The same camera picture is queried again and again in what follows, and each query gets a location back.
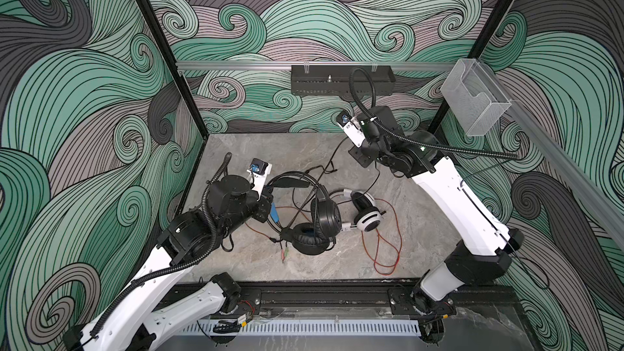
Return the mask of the black blue gaming headset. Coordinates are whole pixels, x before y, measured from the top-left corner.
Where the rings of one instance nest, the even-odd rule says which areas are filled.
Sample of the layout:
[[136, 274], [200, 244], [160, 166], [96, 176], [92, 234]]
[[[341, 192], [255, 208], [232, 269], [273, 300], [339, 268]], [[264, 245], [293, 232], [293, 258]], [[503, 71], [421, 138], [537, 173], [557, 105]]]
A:
[[342, 220], [338, 205], [330, 198], [325, 186], [307, 172], [279, 174], [266, 186], [269, 191], [277, 188], [312, 187], [310, 222], [283, 227], [279, 237], [304, 255], [316, 256], [328, 250], [341, 231]]

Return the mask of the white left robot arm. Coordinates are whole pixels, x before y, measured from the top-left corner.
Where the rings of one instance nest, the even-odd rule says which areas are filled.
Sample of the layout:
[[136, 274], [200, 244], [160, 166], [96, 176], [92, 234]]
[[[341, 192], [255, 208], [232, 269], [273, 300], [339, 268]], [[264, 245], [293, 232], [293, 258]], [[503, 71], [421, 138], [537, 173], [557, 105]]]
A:
[[263, 195], [272, 165], [253, 159], [247, 176], [229, 175], [230, 153], [206, 183], [198, 206], [176, 216], [157, 240], [142, 270], [97, 318], [63, 336], [68, 350], [155, 350], [181, 329], [213, 314], [236, 312], [241, 287], [224, 272], [164, 308], [159, 303], [249, 219], [266, 220]]

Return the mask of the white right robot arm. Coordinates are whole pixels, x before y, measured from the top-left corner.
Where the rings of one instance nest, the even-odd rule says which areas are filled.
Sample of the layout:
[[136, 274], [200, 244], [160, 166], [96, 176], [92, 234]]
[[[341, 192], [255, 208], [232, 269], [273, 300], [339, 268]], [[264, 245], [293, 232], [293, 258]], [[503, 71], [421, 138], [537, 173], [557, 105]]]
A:
[[449, 315], [448, 295], [463, 285], [489, 284], [501, 278], [524, 235], [503, 224], [477, 198], [458, 173], [450, 154], [478, 155], [479, 151], [444, 146], [434, 135], [417, 131], [406, 136], [389, 107], [376, 103], [371, 74], [351, 68], [349, 94], [360, 110], [342, 111], [336, 123], [354, 144], [352, 157], [362, 166], [377, 162], [412, 180], [439, 206], [461, 240], [439, 265], [426, 272], [410, 294], [417, 312]]

